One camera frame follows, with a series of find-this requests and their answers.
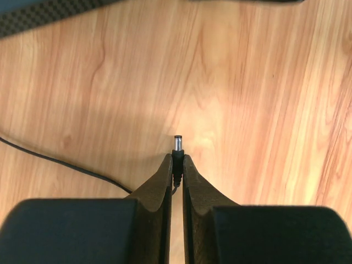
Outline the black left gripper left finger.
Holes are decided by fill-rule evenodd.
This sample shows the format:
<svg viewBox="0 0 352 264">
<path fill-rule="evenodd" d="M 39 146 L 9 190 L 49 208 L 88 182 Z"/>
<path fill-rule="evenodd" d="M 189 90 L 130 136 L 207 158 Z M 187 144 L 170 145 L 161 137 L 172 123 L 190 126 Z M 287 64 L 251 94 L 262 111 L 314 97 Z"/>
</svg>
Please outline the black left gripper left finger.
<svg viewBox="0 0 352 264">
<path fill-rule="evenodd" d="M 123 199 L 28 199 L 1 226 L 1 263 L 168 263 L 172 157 Z"/>
</svg>

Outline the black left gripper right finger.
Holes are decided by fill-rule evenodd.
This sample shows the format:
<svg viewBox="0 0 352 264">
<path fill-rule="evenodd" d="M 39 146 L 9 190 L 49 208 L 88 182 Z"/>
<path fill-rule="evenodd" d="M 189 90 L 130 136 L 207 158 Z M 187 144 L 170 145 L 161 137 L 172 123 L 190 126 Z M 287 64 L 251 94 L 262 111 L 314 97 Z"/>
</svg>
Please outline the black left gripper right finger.
<svg viewBox="0 0 352 264">
<path fill-rule="evenodd" d="M 351 235 L 320 206 L 239 205 L 183 162 L 186 263 L 351 263 Z"/>
</svg>

